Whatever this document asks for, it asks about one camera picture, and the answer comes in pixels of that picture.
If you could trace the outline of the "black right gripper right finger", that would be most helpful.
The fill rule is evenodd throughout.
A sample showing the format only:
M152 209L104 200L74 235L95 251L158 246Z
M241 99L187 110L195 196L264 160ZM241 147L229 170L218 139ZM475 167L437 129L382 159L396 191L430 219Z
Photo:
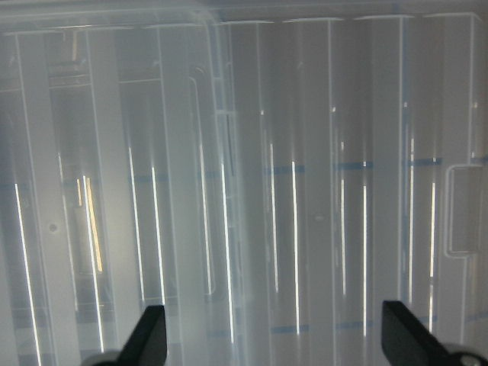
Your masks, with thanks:
M398 300L385 300L381 311L381 347L390 365L443 365L447 349Z

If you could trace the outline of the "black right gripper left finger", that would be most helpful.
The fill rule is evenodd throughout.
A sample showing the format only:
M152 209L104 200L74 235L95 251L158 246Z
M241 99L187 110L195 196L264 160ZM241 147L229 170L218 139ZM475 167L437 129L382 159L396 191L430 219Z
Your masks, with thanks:
M148 306L115 361L116 365L163 366L168 344L163 305Z

